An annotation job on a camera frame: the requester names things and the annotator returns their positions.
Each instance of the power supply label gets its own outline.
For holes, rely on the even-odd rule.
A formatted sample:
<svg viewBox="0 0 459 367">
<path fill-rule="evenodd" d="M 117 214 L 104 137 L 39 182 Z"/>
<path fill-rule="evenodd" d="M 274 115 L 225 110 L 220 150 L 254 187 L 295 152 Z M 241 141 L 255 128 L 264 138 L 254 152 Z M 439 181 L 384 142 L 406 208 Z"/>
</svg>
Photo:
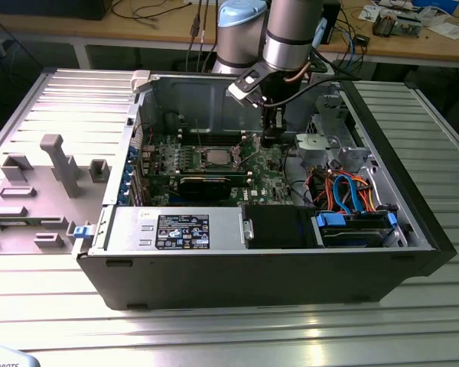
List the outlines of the power supply label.
<svg viewBox="0 0 459 367">
<path fill-rule="evenodd" d="M 156 233 L 159 250 L 207 250 L 209 248 L 209 216 L 160 215 Z"/>
</svg>

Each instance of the blue tab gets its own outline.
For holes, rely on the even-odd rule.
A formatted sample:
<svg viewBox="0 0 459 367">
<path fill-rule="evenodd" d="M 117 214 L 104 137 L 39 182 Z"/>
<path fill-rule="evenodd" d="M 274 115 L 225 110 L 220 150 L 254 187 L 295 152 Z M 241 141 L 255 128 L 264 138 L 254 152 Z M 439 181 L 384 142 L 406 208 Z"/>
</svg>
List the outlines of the blue tab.
<svg viewBox="0 0 459 367">
<path fill-rule="evenodd" d="M 318 227 L 325 227 L 327 222 L 324 220 L 323 214 L 318 214 L 316 217 L 316 222 L 318 223 Z"/>
<path fill-rule="evenodd" d="M 95 226 L 77 226 L 73 231 L 73 237 L 75 239 L 89 239 L 95 232 Z"/>
<path fill-rule="evenodd" d="M 346 226 L 345 218 L 340 213 L 323 213 L 328 226 Z"/>
<path fill-rule="evenodd" d="M 398 220 L 394 213 L 389 213 L 388 219 L 389 219 L 389 222 L 391 223 L 391 226 L 395 227 L 398 224 Z"/>
<path fill-rule="evenodd" d="M 340 213 L 320 213 L 316 217 L 318 227 L 325 226 L 341 226 L 344 227 L 347 225 L 343 214 Z"/>
</svg>

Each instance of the wooden desk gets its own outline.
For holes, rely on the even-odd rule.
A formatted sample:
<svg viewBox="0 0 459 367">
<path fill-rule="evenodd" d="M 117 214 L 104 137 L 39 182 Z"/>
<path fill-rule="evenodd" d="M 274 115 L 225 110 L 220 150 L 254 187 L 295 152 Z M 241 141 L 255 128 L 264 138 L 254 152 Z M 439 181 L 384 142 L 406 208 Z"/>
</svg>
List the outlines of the wooden desk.
<svg viewBox="0 0 459 367">
<path fill-rule="evenodd" d="M 158 0 L 134 1 L 139 6 L 156 2 Z M 373 36 L 372 23 L 356 19 L 360 13 L 360 8 L 356 7 L 362 7 L 366 3 L 365 0 L 344 0 L 345 12 L 350 23 L 357 29 L 361 28 L 358 33 L 371 39 L 366 61 L 459 67 L 459 40 L 453 41 L 428 29 L 423 29 L 419 38 Z M 144 14 L 148 15 L 151 11 L 159 12 L 182 4 L 183 0 L 170 0 L 161 7 L 148 9 L 150 12 Z M 121 3 L 116 10 L 121 14 L 131 15 L 128 0 Z M 102 21 L 23 15 L 0 15 L 0 21 L 20 39 L 72 44 L 80 67 L 90 68 L 85 49 L 89 44 L 186 50 L 190 41 L 190 26 L 196 12 L 196 5 L 173 11 L 158 17 L 158 21 L 153 23 L 154 26 L 123 19 L 111 12 Z M 214 6 L 210 5 L 204 50 L 209 50 L 214 41 L 214 17 Z M 0 37 L 7 37 L 1 29 Z M 335 32 L 331 43 L 321 46 L 320 50 L 333 59 L 339 57 L 340 53 L 346 52 L 347 46 L 340 34 Z"/>
</svg>

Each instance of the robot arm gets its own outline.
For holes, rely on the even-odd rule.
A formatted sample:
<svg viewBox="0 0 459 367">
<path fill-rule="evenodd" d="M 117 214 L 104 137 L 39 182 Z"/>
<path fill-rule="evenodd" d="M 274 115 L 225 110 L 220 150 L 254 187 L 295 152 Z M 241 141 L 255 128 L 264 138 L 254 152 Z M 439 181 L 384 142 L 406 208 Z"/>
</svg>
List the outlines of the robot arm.
<svg viewBox="0 0 459 367">
<path fill-rule="evenodd" d="M 243 5 L 254 5 L 248 21 L 228 22 L 231 15 L 242 12 Z M 214 71 L 241 73 L 228 89 L 236 99 L 255 101 L 258 106 L 257 100 L 277 103 L 299 90 L 322 6 L 323 0 L 274 0 L 268 12 L 265 2 L 255 0 L 229 0 L 223 5 Z M 254 64 L 246 69 L 249 63 Z M 264 146 L 285 132 L 284 113 L 285 106 L 262 108 Z"/>
</svg>

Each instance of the motherboard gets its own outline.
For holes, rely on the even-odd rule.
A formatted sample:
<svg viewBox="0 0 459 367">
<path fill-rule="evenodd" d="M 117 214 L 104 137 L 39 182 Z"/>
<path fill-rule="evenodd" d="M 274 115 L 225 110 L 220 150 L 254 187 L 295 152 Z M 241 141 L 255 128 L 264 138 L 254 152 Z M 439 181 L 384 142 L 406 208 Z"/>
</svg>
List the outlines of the motherboard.
<svg viewBox="0 0 459 367">
<path fill-rule="evenodd" d="M 283 174 L 285 145 L 257 134 L 151 136 L 142 148 L 146 206 L 292 204 Z"/>
</svg>

